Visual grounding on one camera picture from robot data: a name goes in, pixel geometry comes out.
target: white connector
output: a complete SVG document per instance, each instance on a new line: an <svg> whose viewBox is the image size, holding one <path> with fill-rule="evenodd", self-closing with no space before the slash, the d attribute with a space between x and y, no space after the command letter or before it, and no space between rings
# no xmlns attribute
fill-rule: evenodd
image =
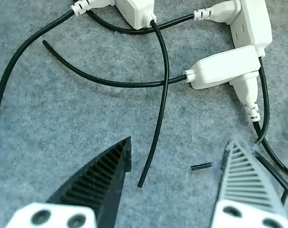
<svg viewBox="0 0 288 228"><path fill-rule="evenodd" d="M239 100L244 104L245 111L249 115L251 122L257 122L260 120L260 113L257 97L258 97L258 83L257 77L259 72L251 72L244 74L230 81L230 85L234 87L234 90Z"/></svg>
<svg viewBox="0 0 288 228"><path fill-rule="evenodd" d="M258 113L257 76L261 65L254 46L249 45L215 54L196 62L184 71L186 83L194 89L205 89L230 82L252 122L260 119Z"/></svg>
<svg viewBox="0 0 288 228"><path fill-rule="evenodd" d="M218 3L206 9L193 12L194 20L212 20L230 25L241 11L240 0L230 0Z"/></svg>
<svg viewBox="0 0 288 228"><path fill-rule="evenodd" d="M115 0L79 0L75 2L71 8L74 11L74 14L79 16L94 8L103 8L114 5Z"/></svg>
<svg viewBox="0 0 288 228"><path fill-rule="evenodd" d="M272 27L265 0L240 0L241 12L230 25L236 48L254 45L259 57L272 42Z"/></svg>
<svg viewBox="0 0 288 228"><path fill-rule="evenodd" d="M194 11L194 20L230 25L235 48L253 45L259 57L272 42L272 27L265 0L230 0Z"/></svg>
<svg viewBox="0 0 288 228"><path fill-rule="evenodd" d="M154 14L154 0L116 0L116 7L125 20L136 30L151 27L157 22Z"/></svg>

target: power outlet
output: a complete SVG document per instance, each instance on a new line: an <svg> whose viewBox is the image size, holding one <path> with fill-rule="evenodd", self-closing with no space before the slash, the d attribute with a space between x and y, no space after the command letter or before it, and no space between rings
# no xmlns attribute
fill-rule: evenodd
<svg viewBox="0 0 288 228"><path fill-rule="evenodd" d="M272 42L272 27L265 0L240 0L241 12L230 25L235 48L253 45L259 57Z"/></svg>
<svg viewBox="0 0 288 228"><path fill-rule="evenodd" d="M149 28L154 15L154 0L116 0L116 7L125 20L136 30Z"/></svg>

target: gray carpet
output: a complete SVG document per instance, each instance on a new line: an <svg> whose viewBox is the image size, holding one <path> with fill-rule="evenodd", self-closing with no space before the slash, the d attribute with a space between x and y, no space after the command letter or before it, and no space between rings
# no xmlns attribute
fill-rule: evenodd
<svg viewBox="0 0 288 228"><path fill-rule="evenodd" d="M155 13L163 23L217 2L156 0ZM288 0L267 4L274 36L264 58L271 104L267 138L288 166ZM69 0L0 0L0 78L19 45L70 5ZM96 12L128 27L114 8ZM188 21L162 33L172 77L199 59L233 48L224 24ZM110 32L87 15L69 19L31 45L13 70L0 110L0 228L15 210L44 202L89 160L127 136L132 137L133 167L126 175L116 227L207 228L219 167L191 173L190 166L217 163L232 136L249 143L256 138L233 88L225 84L195 91L183 82L169 86L156 155L139 189L162 88L110 88L86 81L61 65L43 39L72 64L105 79L163 78L155 34ZM261 90L259 105L263 113Z"/></svg>

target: extension cord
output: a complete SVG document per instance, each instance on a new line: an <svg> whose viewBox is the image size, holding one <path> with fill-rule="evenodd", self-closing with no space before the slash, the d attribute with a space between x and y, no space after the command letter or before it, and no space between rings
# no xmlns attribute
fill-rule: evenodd
<svg viewBox="0 0 288 228"><path fill-rule="evenodd" d="M272 27L265 0L230 0L194 11L194 20L230 25L235 48L253 45L259 57L272 42Z"/></svg>
<svg viewBox="0 0 288 228"><path fill-rule="evenodd" d="M93 8L116 6L125 20L136 30L150 28L150 22L157 22L154 14L154 0L79 0L71 8L76 16Z"/></svg>
<svg viewBox="0 0 288 228"><path fill-rule="evenodd" d="M154 0L116 0L116 7L136 30L150 28L152 20L157 22L154 14Z"/></svg>
<svg viewBox="0 0 288 228"><path fill-rule="evenodd" d="M261 65L254 46L249 45L199 60L184 71L186 83L194 89L205 89L230 82L244 104L250 121L260 120L257 103L257 76Z"/></svg>

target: screw hole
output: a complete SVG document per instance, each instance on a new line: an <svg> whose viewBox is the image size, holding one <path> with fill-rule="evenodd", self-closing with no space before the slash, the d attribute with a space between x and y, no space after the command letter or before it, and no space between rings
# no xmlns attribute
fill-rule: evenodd
<svg viewBox="0 0 288 228"><path fill-rule="evenodd" d="M85 224L86 217L84 215L74 215L72 216L67 225L69 228L79 228Z"/></svg>
<svg viewBox="0 0 288 228"><path fill-rule="evenodd" d="M263 225L269 228L282 228L282 226L277 221L270 218L263 220Z"/></svg>
<svg viewBox="0 0 288 228"><path fill-rule="evenodd" d="M234 217L238 217L238 218L242 217L241 212L239 210L237 210L236 208L231 207L231 206L225 207L223 209L223 212L226 213L226 214L232 215Z"/></svg>
<svg viewBox="0 0 288 228"><path fill-rule="evenodd" d="M40 210L33 215L31 222L34 225L42 225L49 220L50 216L51 216L50 211Z"/></svg>

